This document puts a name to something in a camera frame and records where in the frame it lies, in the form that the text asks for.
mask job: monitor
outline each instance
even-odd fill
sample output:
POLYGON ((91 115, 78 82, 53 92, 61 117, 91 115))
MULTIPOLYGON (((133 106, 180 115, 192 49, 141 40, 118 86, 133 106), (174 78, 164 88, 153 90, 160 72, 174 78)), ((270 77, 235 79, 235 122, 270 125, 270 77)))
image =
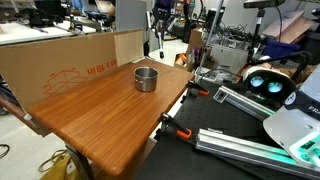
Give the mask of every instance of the monitor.
MULTIPOLYGON (((219 16, 218 21, 217 21, 217 25, 220 24, 225 9, 226 9, 225 7, 222 7, 222 8, 221 8, 221 10, 220 10, 220 16, 219 16)), ((217 10, 214 9, 214 8, 213 8, 213 9, 210 9, 210 10, 208 11, 208 15, 207 15, 207 18, 206 18, 206 23, 205 23, 205 28, 206 28, 207 30, 210 30, 210 29, 211 29, 213 20, 214 20, 214 18, 215 18, 215 16, 216 16, 216 13, 217 13, 217 10)))
POLYGON ((97 5, 95 0, 89 0, 88 2, 90 5, 95 5, 95 6, 97 5))
POLYGON ((66 9, 61 5, 60 0, 34 0, 37 9, 46 12, 49 16, 56 15, 64 18, 66 16, 66 9))

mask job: person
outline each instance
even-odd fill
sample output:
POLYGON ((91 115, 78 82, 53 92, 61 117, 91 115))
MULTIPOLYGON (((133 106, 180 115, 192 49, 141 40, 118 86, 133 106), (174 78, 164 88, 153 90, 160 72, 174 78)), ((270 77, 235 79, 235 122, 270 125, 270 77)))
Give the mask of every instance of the person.
POLYGON ((115 16, 116 15, 116 0, 111 0, 110 8, 108 11, 109 16, 115 16))
MULTIPOLYGON (((261 67, 264 68, 268 68, 271 69, 272 66, 269 63, 263 63, 261 65, 261 67)), ((317 65, 315 66, 307 66, 297 77, 297 79, 295 80, 295 83, 299 86, 301 85, 305 80, 307 80, 307 78, 310 76, 310 74, 312 74, 312 72, 316 69, 317 65)), ((286 68, 272 68, 272 70, 281 72, 283 74, 286 74, 289 77, 292 77, 292 75, 296 72, 296 69, 286 69, 286 68)))

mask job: table leg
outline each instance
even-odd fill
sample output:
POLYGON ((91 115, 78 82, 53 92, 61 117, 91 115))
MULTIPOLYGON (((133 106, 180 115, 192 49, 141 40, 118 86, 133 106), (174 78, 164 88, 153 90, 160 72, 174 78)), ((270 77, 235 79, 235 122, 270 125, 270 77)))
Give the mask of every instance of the table leg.
POLYGON ((84 180, 94 180, 94 176, 88 159, 67 143, 66 148, 79 172, 80 177, 84 180))

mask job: wooden table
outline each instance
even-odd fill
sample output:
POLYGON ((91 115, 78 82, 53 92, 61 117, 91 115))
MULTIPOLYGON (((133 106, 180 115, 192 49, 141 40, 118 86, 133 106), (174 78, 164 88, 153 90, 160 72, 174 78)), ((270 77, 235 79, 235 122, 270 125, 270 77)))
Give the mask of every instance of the wooden table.
POLYGON ((193 78, 178 68, 143 60, 52 96, 29 113, 108 174, 118 175, 158 125, 160 113, 170 110, 193 78), (153 92, 134 87, 134 69, 142 66, 159 72, 153 92))

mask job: clamp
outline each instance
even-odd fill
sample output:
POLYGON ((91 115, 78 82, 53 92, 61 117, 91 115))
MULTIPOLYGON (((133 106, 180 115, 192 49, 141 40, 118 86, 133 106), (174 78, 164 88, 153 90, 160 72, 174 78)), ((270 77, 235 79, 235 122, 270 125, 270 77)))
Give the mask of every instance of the clamp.
POLYGON ((187 96, 191 95, 191 89, 199 90, 199 94, 201 94, 201 95, 204 95, 204 96, 208 96, 209 95, 209 91, 208 90, 206 90, 205 88, 203 88, 199 84, 195 83, 194 81, 189 80, 187 85, 186 85, 186 87, 188 88, 187 96))
POLYGON ((165 132, 167 129, 167 126, 171 126, 175 129, 177 129, 177 136, 188 140, 191 138, 192 131, 188 128, 183 127, 180 123, 178 123, 177 120, 175 120, 173 117, 166 113, 161 113, 159 119, 159 122, 162 123, 161 125, 161 131, 165 132))

